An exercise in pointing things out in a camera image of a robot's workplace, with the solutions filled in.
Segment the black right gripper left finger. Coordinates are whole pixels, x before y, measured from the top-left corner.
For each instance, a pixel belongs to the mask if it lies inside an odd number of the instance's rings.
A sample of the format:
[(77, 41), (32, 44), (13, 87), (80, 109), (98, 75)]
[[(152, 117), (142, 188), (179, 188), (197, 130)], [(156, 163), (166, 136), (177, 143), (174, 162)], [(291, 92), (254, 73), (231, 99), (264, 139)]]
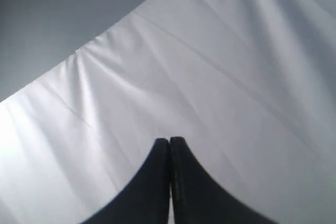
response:
[(84, 223), (168, 223), (171, 154), (159, 138), (129, 183)]

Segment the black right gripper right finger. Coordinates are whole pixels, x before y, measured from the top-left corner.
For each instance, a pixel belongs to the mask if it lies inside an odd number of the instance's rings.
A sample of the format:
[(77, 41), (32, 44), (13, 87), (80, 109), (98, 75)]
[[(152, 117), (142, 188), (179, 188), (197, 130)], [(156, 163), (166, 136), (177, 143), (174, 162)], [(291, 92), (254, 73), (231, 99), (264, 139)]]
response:
[(175, 223), (274, 223), (224, 190), (182, 137), (170, 139)]

